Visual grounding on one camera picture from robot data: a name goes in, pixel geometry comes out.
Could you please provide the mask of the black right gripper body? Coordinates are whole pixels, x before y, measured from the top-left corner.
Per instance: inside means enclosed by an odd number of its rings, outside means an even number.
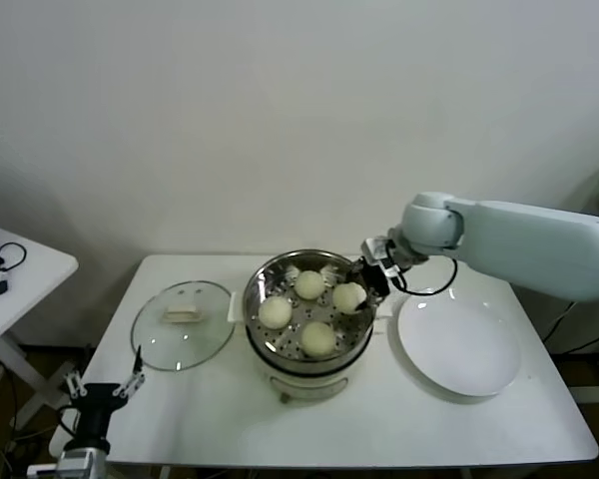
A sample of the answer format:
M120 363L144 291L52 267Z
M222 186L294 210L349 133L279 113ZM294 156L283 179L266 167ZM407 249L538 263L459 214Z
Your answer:
M369 296L385 299L389 296L388 280L379 265L370 265L364 258L357 262L357 277Z

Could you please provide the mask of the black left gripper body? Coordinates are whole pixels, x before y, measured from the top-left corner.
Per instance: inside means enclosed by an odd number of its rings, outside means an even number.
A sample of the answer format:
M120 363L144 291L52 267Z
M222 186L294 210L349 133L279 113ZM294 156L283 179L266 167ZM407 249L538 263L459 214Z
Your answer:
M111 416L126 405L126 398L121 392L119 383L88 383L87 394L73 401L79 412L77 428L73 437L73 445L77 448L93 447L109 449L107 434Z

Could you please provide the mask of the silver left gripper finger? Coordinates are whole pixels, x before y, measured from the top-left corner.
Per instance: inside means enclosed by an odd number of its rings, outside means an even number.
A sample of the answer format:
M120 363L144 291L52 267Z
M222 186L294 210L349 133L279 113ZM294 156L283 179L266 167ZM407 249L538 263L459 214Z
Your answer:
M142 347L139 346L135 353L131 376L114 390L113 396L130 399L145 382L146 376L143 367Z
M87 343L75 357L77 362L74 363L63 376L62 391L71 398L80 397L81 395L86 394L83 373L86 371L94 351L95 347L91 343Z

